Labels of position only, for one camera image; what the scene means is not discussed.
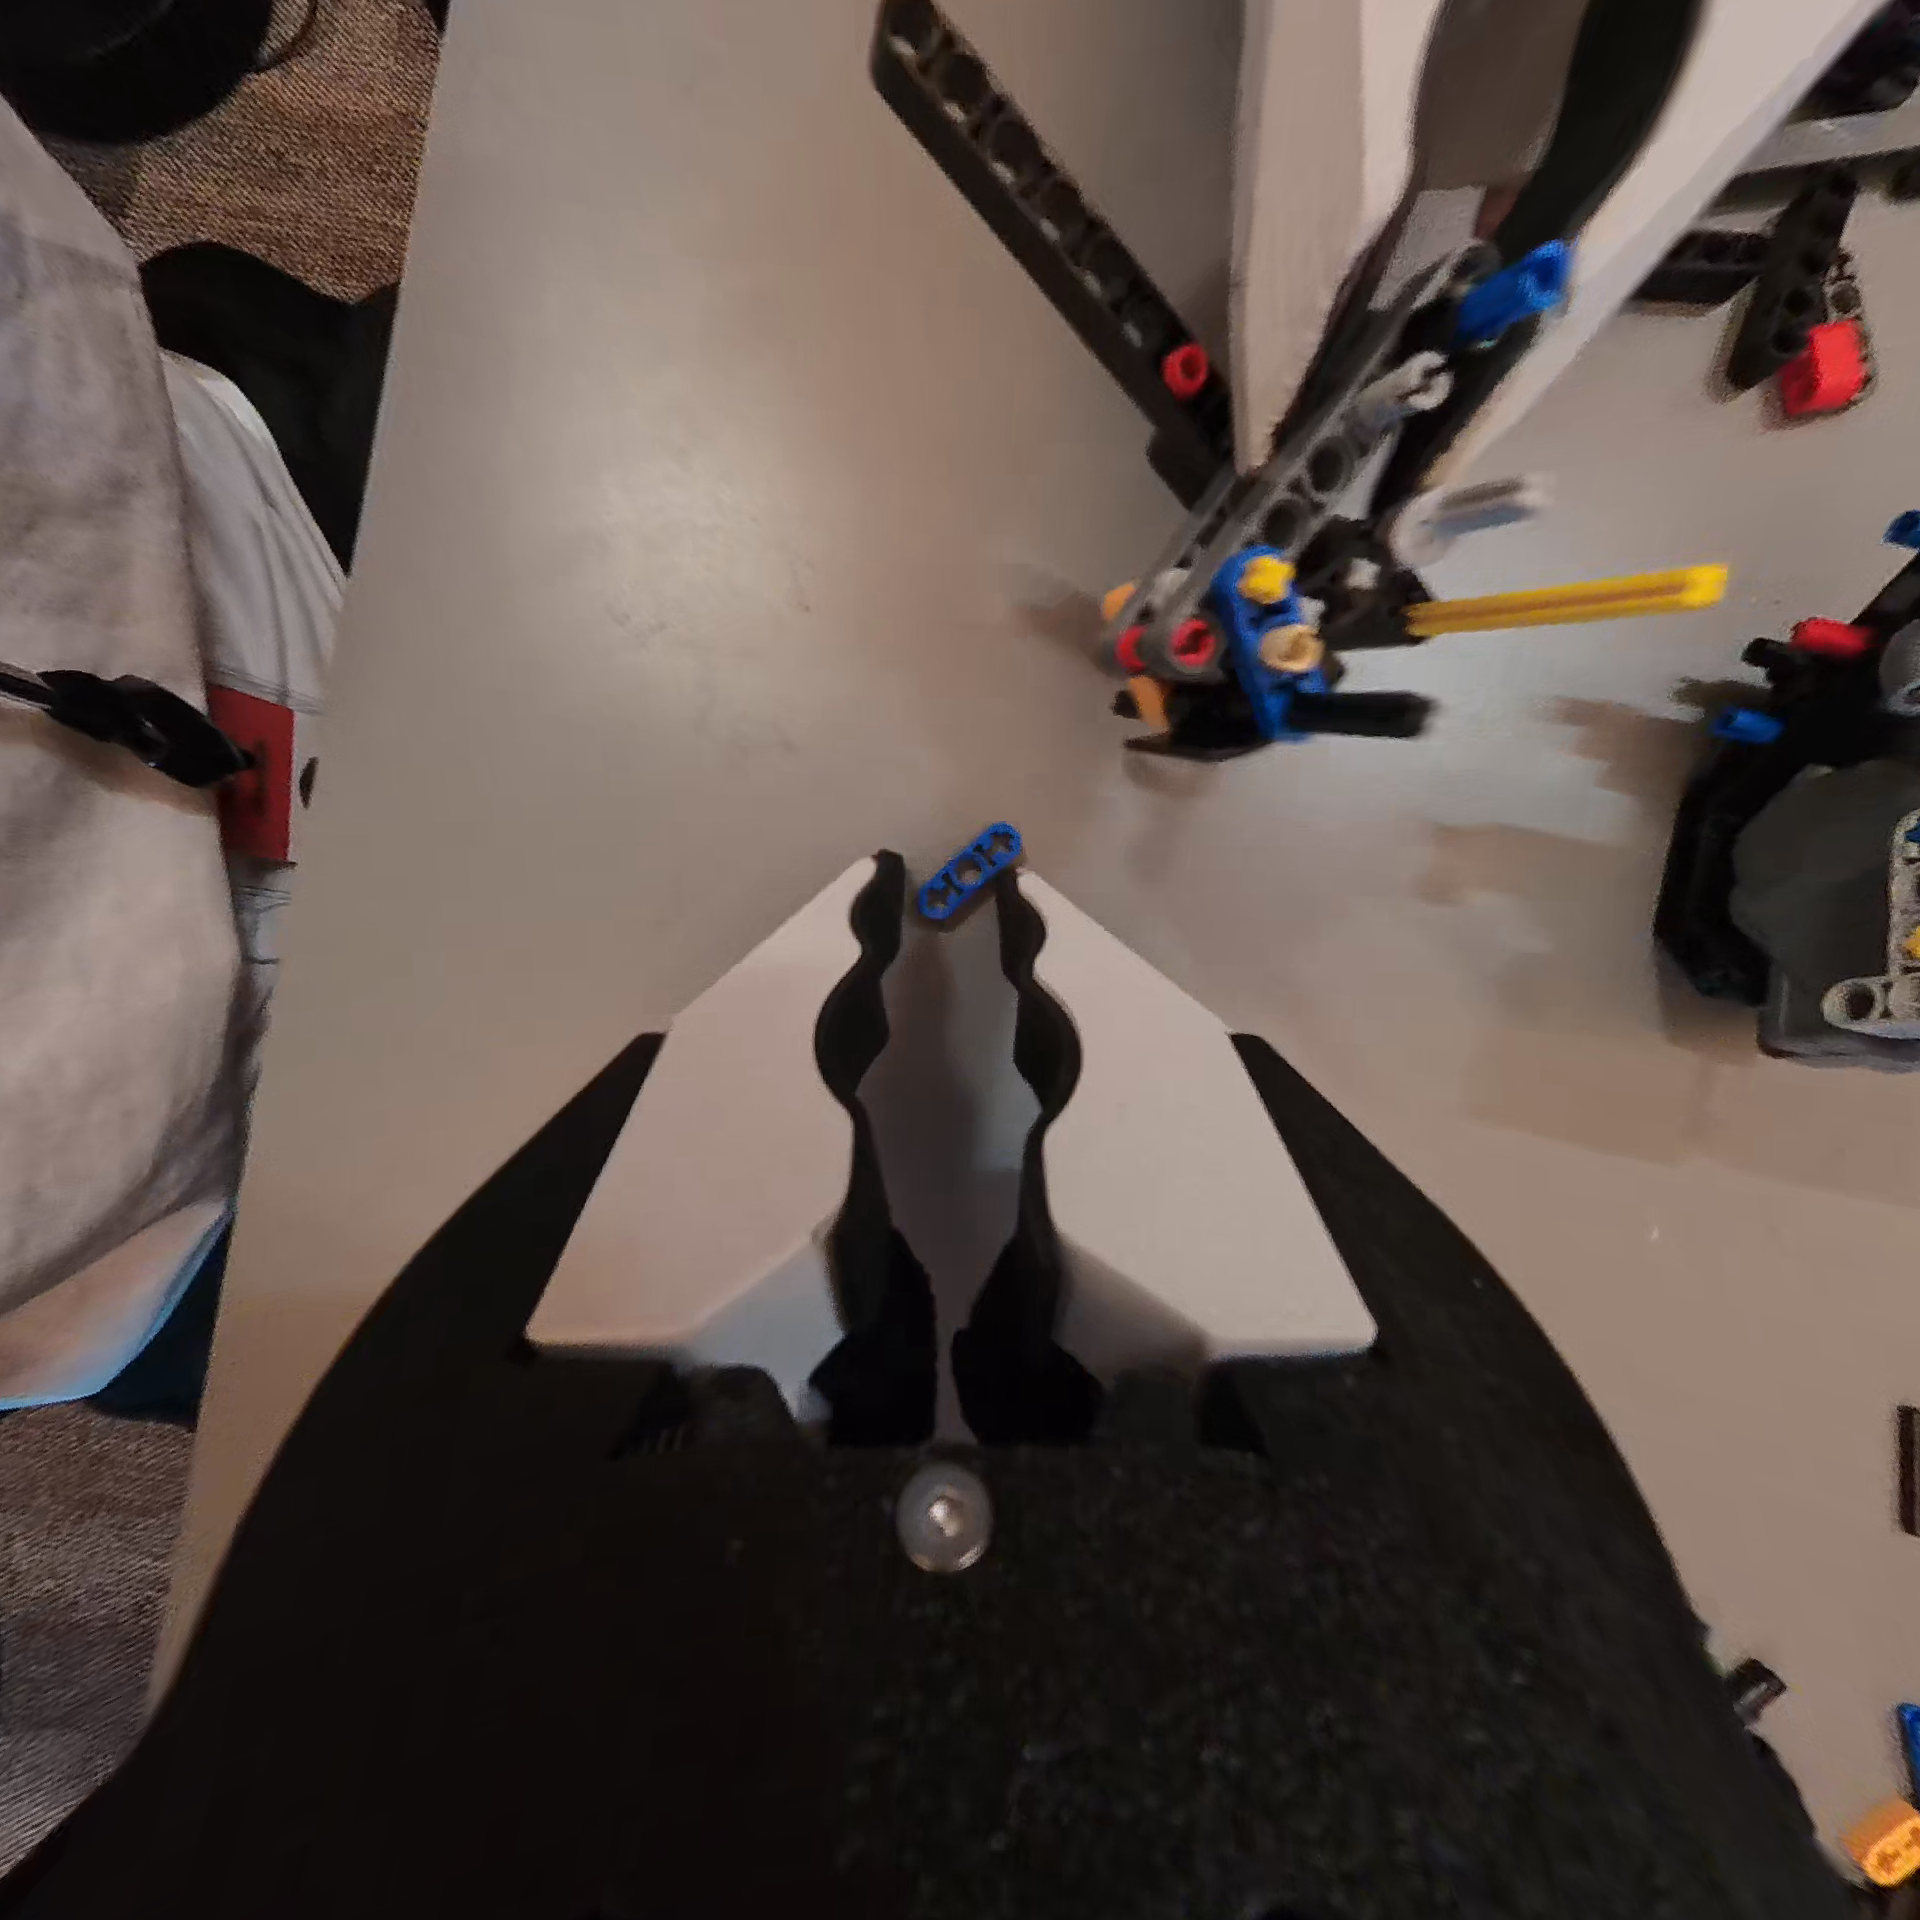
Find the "pile of loose lego pieces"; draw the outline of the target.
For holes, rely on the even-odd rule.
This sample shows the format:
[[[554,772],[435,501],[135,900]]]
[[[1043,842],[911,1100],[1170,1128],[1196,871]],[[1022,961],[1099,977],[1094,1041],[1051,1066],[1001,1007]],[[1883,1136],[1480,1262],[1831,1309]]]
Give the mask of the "pile of loose lego pieces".
[[[1760,226],[1695,224],[1630,297],[1669,316],[1731,309],[1719,387],[1772,389],[1779,419],[1831,419],[1878,379],[1848,226],[1863,194],[1918,195],[1918,6],[1880,3],[1716,204]]]

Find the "cluster of small lego pins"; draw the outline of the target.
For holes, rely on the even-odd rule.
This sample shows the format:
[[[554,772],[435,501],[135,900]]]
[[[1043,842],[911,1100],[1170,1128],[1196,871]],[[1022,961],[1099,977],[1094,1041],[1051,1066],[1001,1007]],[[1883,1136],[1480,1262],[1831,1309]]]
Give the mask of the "cluster of small lego pins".
[[[1764,1715],[1788,1698],[1788,1682],[1762,1657],[1744,1656],[1721,1667],[1719,1686],[1745,1738],[1767,1767],[1767,1776],[1783,1788],[1798,1823],[1815,1831],[1799,1785],[1764,1738]],[[1914,1797],[1898,1794],[1876,1803],[1836,1846],[1825,1846],[1825,1853],[1852,1914],[1916,1915],[1918,1810]]]

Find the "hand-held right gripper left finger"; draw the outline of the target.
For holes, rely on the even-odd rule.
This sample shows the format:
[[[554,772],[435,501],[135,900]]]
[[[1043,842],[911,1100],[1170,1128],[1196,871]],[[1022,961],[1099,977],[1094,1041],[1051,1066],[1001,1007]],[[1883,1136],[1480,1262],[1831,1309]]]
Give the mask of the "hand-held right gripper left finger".
[[[904,908],[900,851],[858,857],[673,1015],[534,1345],[753,1367],[802,1420],[933,1418],[931,1284],[861,1102]]]

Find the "small blue lego beam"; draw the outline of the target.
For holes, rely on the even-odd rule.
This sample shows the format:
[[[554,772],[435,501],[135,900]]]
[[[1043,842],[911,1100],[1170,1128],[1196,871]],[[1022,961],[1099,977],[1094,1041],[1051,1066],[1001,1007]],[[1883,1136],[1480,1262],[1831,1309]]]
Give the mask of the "small blue lego beam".
[[[1019,828],[1010,822],[981,828],[922,879],[915,894],[920,919],[931,927],[949,926],[1022,861]]]

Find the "black yellow lego assembly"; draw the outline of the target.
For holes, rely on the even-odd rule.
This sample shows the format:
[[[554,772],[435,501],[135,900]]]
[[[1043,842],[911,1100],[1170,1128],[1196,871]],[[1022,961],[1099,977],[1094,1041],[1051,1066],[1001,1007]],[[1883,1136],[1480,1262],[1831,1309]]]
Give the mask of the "black yellow lego assembly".
[[[1507,592],[1447,613],[1423,571],[1460,539],[1539,515],[1516,476],[1410,483],[1481,355],[1571,287],[1571,239],[1502,259],[1492,233],[1537,173],[1590,3],[1457,3],[1432,44],[1413,179],[1350,272],[1265,461],[1240,473],[1225,345],[1212,355],[941,3],[875,7],[879,97],[1151,427],[1186,515],[1144,578],[1102,603],[1115,717],[1139,756],[1228,761],[1314,736],[1410,739],[1428,697],[1345,688],[1345,658],[1445,632],[1621,615],[1628,588]]]

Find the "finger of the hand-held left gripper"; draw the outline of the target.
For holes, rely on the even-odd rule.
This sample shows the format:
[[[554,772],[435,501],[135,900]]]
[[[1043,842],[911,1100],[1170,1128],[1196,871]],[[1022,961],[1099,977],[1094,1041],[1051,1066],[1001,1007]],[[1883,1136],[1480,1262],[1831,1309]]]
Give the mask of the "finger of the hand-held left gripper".
[[[1534,177],[1492,239],[1504,261],[1571,241],[1561,306],[1467,371],[1406,456],[1407,483],[1490,461],[1692,217],[1716,199],[1880,10],[1868,1],[1596,3]]]
[[[1418,173],[1436,35],[1460,3],[1247,1],[1229,140],[1229,418],[1269,456],[1355,264]]]

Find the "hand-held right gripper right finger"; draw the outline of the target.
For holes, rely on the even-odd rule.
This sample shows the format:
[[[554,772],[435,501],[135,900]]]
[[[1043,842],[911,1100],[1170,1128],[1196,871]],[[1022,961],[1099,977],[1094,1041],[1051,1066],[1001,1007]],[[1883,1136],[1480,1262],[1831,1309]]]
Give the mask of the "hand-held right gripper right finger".
[[[1033,874],[1000,876],[994,913],[1036,1113],[963,1403],[1368,1352],[1378,1320],[1224,1019]]]

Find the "grey black lego chassis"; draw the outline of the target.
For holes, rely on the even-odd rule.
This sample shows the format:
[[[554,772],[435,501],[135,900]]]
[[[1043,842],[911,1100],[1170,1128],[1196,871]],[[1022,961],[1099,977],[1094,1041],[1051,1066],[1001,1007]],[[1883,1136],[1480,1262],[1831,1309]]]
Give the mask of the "grey black lego chassis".
[[[1756,1015],[1762,1054],[1918,1069],[1918,514],[1850,620],[1740,655],[1672,820],[1652,937],[1693,994]]]

